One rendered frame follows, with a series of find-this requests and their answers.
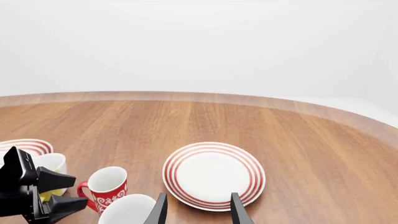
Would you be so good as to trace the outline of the white mug with yellow print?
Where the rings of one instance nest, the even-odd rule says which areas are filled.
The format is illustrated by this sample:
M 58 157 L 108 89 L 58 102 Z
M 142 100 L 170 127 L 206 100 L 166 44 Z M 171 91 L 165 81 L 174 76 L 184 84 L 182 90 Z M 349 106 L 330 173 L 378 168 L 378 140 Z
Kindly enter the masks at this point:
M 60 153 L 43 154 L 32 158 L 35 167 L 45 167 L 51 171 L 61 174 L 67 174 L 66 157 Z M 40 194 L 42 202 L 48 202 L 51 195 L 62 196 L 67 191 L 67 188 L 52 190 Z

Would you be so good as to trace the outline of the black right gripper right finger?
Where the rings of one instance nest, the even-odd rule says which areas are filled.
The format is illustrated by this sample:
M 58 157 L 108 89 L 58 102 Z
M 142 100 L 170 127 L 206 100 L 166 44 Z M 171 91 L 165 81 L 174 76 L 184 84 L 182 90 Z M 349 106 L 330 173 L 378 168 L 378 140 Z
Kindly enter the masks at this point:
M 233 224 L 254 224 L 236 192 L 231 194 L 230 205 Z

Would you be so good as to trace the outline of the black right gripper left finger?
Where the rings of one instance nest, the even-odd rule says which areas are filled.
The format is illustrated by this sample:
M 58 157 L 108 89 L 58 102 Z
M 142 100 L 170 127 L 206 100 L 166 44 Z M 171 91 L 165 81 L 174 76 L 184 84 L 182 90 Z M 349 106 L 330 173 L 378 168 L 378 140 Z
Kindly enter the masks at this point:
M 159 197 L 144 224 L 166 224 L 167 210 L 167 194 L 162 192 L 159 194 Z

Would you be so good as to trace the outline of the plain white mug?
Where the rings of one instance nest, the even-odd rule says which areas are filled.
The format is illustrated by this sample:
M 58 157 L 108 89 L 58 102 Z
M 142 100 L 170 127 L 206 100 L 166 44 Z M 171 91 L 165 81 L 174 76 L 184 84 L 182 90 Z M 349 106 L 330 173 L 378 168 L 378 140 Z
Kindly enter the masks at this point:
M 105 209 L 98 224 L 144 224 L 155 203 L 152 197 L 143 194 L 121 197 Z

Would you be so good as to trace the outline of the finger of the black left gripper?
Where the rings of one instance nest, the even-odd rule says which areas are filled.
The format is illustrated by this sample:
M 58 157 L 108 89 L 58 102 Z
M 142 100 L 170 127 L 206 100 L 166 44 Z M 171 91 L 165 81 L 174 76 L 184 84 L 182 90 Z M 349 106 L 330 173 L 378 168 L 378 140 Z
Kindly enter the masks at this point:
M 52 195 L 49 201 L 48 223 L 57 223 L 63 218 L 83 210 L 88 203 L 85 197 L 61 197 Z
M 58 190 L 73 187 L 76 177 L 56 173 L 45 167 L 37 168 L 37 190 L 39 194 L 49 192 L 51 190 Z

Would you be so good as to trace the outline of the red mug with white pattern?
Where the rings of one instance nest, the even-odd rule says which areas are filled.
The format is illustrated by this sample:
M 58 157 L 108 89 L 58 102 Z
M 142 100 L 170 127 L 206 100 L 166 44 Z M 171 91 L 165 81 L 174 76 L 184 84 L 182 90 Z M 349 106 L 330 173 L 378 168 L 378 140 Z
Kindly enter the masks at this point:
M 87 207 L 102 215 L 117 199 L 127 195 L 127 172 L 122 167 L 111 166 L 93 173 L 77 187 L 77 195 L 87 198 Z

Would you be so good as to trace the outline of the white plate with red rings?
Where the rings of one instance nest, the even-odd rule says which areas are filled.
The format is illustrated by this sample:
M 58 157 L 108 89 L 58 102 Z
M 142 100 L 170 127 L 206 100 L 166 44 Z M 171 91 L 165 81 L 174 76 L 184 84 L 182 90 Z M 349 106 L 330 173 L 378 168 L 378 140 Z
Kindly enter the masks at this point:
M 176 199 L 211 212 L 231 210 L 233 193 L 249 205 L 266 186 L 266 173 L 254 156 L 221 142 L 198 142 L 174 151 L 164 162 L 162 179 Z
M 4 164 L 4 156 L 11 147 L 29 153 L 32 157 L 53 153 L 53 146 L 41 139 L 13 139 L 0 141 L 0 167 Z

